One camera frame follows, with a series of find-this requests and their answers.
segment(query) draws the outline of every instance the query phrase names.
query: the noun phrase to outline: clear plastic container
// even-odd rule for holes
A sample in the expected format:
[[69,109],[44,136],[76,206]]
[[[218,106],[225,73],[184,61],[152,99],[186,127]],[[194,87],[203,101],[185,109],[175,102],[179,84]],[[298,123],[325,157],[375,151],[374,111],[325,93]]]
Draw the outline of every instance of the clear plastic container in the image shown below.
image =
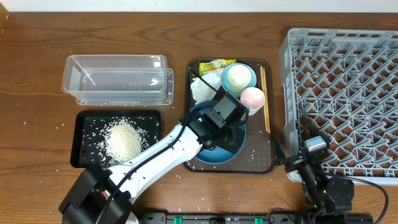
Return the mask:
[[174,71],[163,55],[71,55],[62,90],[80,105],[170,105]]

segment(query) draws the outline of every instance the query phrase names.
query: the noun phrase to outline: chopsticks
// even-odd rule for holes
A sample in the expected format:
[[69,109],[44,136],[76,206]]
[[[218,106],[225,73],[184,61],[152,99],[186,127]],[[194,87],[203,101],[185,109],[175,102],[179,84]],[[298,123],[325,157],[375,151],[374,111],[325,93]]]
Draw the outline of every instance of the chopsticks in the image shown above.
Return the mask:
[[266,131],[268,134],[271,133],[271,124],[269,123],[269,108],[268,108],[268,94],[267,94],[267,80],[266,80],[266,69],[261,66],[261,86],[262,91],[266,97],[266,103],[264,105],[264,118],[266,122]]

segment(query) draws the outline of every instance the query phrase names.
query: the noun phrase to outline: wire grid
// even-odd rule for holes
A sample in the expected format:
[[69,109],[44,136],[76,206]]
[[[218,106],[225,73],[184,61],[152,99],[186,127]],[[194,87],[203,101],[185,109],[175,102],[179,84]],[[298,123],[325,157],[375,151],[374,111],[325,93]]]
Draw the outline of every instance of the wire grid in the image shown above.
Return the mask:
[[397,177],[398,49],[319,42],[290,49],[299,149],[304,125],[313,120],[331,139],[325,171]]

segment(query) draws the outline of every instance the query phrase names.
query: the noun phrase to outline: white plastic crate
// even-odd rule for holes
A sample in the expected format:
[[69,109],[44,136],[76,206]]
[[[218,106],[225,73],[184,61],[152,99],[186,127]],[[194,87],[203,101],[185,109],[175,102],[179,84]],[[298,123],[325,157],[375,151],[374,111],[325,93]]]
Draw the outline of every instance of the white plastic crate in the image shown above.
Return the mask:
[[398,185],[398,32],[291,29],[279,59],[286,155],[314,120],[331,139],[324,171]]

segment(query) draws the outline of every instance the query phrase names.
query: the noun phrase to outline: pink cup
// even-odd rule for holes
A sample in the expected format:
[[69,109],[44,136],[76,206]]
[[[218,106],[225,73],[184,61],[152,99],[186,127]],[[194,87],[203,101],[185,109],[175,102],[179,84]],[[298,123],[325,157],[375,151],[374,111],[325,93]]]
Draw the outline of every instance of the pink cup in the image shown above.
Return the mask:
[[241,102],[244,105],[249,106],[249,116],[252,116],[257,113],[262,106],[264,106],[264,103],[266,102],[266,96],[260,89],[256,87],[250,87],[243,90]]

